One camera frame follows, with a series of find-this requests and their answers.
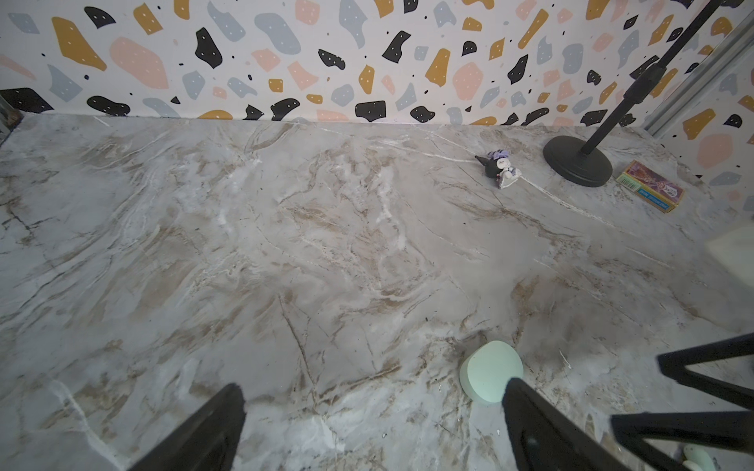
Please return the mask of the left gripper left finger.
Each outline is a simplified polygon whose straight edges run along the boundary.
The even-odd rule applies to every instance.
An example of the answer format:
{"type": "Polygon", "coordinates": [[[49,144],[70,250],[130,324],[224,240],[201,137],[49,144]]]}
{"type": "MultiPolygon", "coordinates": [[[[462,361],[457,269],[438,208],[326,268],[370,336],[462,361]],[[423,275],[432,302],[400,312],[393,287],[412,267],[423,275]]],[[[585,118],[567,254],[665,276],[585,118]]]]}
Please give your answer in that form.
{"type": "Polygon", "coordinates": [[[228,384],[131,470],[231,470],[245,424],[245,399],[228,384]]]}

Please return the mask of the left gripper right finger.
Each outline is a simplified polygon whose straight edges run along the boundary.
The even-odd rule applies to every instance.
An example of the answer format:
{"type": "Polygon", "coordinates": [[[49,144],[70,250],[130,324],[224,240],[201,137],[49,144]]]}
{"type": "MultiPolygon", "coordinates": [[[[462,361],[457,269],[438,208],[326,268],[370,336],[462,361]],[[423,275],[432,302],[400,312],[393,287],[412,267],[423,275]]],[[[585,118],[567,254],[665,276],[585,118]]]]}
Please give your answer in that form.
{"type": "Polygon", "coordinates": [[[518,469],[626,469],[522,379],[510,379],[502,406],[518,469]]]}

